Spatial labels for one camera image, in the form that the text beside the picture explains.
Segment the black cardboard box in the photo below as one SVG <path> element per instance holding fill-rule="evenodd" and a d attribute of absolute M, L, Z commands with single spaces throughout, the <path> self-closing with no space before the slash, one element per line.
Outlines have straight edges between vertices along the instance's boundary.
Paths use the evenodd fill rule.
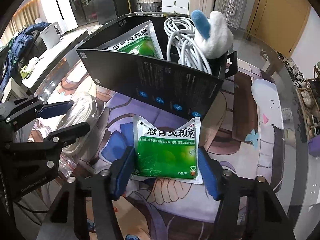
<path fill-rule="evenodd" d="M 99 49 L 132 28 L 151 20 L 161 51 L 168 37 L 165 17 L 127 14 L 103 25 L 76 50 L 94 83 L 158 107 L 185 119 L 203 119 L 226 78 L 238 71 L 237 53 L 225 53 L 209 61 L 212 74 L 179 64 L 176 51 L 172 61 L 120 51 Z"/>

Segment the green medicine sachet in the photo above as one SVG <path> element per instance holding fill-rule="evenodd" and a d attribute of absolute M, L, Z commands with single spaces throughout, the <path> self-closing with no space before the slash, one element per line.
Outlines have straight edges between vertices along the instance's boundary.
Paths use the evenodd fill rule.
<path fill-rule="evenodd" d="M 148 20 L 96 49 L 118 51 L 163 59 L 152 20 Z"/>
<path fill-rule="evenodd" d="M 141 116 L 133 119 L 136 152 L 133 175 L 168 178 L 189 184 L 202 184 L 198 165 L 201 120 L 192 118 L 174 131 L 156 128 Z"/>

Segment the silver suitcase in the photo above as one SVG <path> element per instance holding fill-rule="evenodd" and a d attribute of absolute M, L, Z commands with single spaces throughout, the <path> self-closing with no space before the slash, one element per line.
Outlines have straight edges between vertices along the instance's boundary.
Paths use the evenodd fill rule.
<path fill-rule="evenodd" d="M 215 0 L 215 11 L 221 12 L 232 29 L 239 29 L 247 0 Z"/>

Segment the dark grey refrigerator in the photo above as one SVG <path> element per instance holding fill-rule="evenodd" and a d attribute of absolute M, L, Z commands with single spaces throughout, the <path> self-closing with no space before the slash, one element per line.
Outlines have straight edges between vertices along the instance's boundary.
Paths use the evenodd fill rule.
<path fill-rule="evenodd" d="M 105 24 L 128 14 L 128 0 L 92 0 L 99 24 Z"/>

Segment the woven laundry basket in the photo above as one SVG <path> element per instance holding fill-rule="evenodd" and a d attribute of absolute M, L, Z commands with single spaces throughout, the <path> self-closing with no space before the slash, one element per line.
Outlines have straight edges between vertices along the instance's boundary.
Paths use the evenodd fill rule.
<path fill-rule="evenodd" d="M 158 11 L 158 7 L 162 5 L 162 0 L 138 0 L 140 10 L 143 12 Z"/>

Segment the wooden door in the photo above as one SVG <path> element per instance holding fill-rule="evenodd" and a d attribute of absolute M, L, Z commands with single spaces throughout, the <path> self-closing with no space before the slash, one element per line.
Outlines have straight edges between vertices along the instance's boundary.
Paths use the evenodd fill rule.
<path fill-rule="evenodd" d="M 308 0 L 255 0 L 247 32 L 291 56 L 310 15 Z"/>

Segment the white electric kettle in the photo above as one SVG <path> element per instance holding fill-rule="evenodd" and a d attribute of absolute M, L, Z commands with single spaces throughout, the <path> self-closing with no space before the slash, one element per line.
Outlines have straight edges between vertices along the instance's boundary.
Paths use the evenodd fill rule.
<path fill-rule="evenodd" d="M 40 38 L 43 40 L 47 49 L 50 50 L 60 42 L 61 34 L 62 31 L 58 22 L 54 22 L 40 32 Z"/>

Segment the wooden shoe rack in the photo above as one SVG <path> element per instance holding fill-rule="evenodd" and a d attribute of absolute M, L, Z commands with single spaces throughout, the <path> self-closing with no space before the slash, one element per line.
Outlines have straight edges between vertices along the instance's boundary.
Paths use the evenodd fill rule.
<path fill-rule="evenodd" d="M 298 72 L 295 75 L 295 85 L 302 100 L 308 139 L 313 139 L 319 136 L 319 62 L 313 67 L 313 78 L 305 79 Z"/>

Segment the white plush toy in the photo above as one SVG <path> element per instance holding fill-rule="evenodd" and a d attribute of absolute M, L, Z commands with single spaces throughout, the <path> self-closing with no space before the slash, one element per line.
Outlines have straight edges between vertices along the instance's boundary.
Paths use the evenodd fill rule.
<path fill-rule="evenodd" d="M 195 25 L 194 41 L 207 59 L 218 59 L 233 43 L 233 34 L 228 28 L 223 13 L 212 11 L 207 18 L 200 10 L 191 13 Z"/>

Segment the purple fabric bag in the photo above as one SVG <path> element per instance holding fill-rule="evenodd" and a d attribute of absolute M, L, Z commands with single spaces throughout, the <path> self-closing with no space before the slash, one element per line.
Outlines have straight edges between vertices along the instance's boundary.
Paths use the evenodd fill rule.
<path fill-rule="evenodd" d="M 308 141 L 309 154 L 315 158 L 320 157 L 320 135 Z"/>

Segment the blue puffer jacket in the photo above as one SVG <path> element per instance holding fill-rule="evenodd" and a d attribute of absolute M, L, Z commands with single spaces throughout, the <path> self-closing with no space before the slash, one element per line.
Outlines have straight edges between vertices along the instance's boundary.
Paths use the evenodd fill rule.
<path fill-rule="evenodd" d="M 30 61 L 30 51 L 35 41 L 44 29 L 50 23 L 41 22 L 24 28 L 16 37 L 12 38 L 8 43 L 8 52 L 1 67 L 1 92 L 5 89 L 9 79 L 17 78 L 22 81 L 20 71 Z"/>

